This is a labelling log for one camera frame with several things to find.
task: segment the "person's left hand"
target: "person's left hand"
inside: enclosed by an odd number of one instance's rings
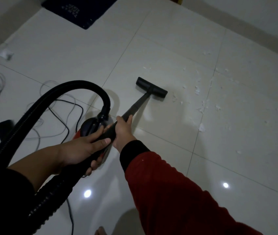
[[[61,167],[77,164],[82,162],[84,159],[105,148],[110,144],[111,139],[106,138],[92,143],[96,140],[102,133],[104,133],[108,128],[104,129],[101,126],[95,133],[90,134],[86,137],[80,137],[63,144],[56,145],[58,150],[58,157],[61,161]],[[102,162],[102,157],[91,162],[91,167],[86,170],[86,175],[90,175],[93,170],[97,169]]]

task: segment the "vacuum cleaner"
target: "vacuum cleaner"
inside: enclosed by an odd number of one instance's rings
[[[165,98],[168,93],[166,90],[138,77],[137,86],[141,87],[146,93],[134,103],[122,118],[127,121],[130,115],[134,115],[142,104],[151,96],[155,95]],[[74,138],[87,136],[94,133],[101,125],[107,126],[107,120],[110,112],[110,99],[107,93],[98,85],[82,80],[70,81],[60,84],[43,96],[41,96],[31,108],[21,117],[11,132],[0,143],[0,173],[8,167],[16,150],[27,136],[29,131],[38,121],[44,111],[60,96],[68,91],[75,89],[88,89],[97,93],[103,100],[101,112],[93,118],[87,119],[81,126],[78,134]],[[115,122],[104,134],[97,140],[110,138],[111,142],[116,138]],[[91,167],[91,162],[101,156],[106,148],[95,152],[90,157],[76,165],[69,165],[62,169],[59,175],[55,175],[46,185],[44,185],[35,195],[34,205],[29,212],[27,219],[27,231],[24,234],[35,233],[42,224],[66,201],[72,188],[79,179],[85,174],[86,170]]]

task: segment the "black corrugated hose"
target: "black corrugated hose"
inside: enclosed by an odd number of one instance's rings
[[[0,173],[8,167],[16,150],[50,104],[63,94],[75,89],[87,89],[97,93],[103,100],[104,106],[101,113],[108,117],[110,112],[110,98],[98,85],[88,81],[76,80],[62,83],[52,88],[30,107],[8,136],[0,143]],[[101,152],[93,154],[90,158],[87,158],[79,164],[63,168],[59,175],[54,176],[39,190],[35,195],[34,206],[30,211],[27,225],[23,226],[27,229],[23,234],[35,233],[36,230],[39,229],[40,226],[65,202],[74,185],[90,166],[91,161],[94,158],[98,158],[100,153]]]

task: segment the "person's right hand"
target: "person's right hand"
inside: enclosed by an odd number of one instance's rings
[[[137,139],[131,133],[132,115],[129,116],[127,122],[120,116],[117,116],[116,120],[116,138],[113,141],[113,146],[121,153],[121,150],[123,150],[127,143]]]

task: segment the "person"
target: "person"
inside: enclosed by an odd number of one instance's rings
[[[137,140],[131,122],[132,116],[127,122],[117,117],[113,146],[120,153],[145,234],[261,234],[236,222],[207,191]],[[50,175],[109,145],[109,138],[93,142],[105,130],[101,127],[87,137],[38,150],[9,166],[0,175],[0,234],[16,231],[22,225],[31,199]],[[97,169],[101,160],[93,161],[86,174]],[[95,234],[106,233],[100,227]]]

